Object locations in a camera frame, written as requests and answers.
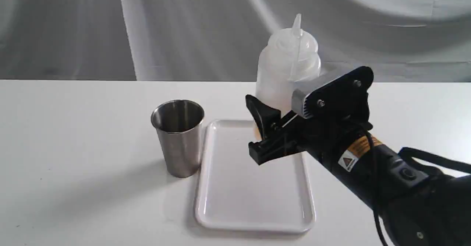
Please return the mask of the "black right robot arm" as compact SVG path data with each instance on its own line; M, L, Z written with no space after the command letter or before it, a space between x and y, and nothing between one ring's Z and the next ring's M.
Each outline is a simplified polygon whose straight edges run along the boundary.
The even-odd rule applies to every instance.
M248 145L261 165L308 152L373 212L395 246L469 246L470 176L453 177L414 158L440 157L412 148L394 152L369 133L367 94L308 104L311 118L284 117L256 97L246 107L260 125L261 141Z

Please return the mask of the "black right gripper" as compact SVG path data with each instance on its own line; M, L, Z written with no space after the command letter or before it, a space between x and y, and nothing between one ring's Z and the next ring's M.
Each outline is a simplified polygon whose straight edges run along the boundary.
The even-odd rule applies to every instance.
M319 162L333 160L372 130L370 122L351 117L304 119L294 112L281 116L280 110L253 95L246 95L245 102L260 138L248 144L249 155L259 165L304 151Z

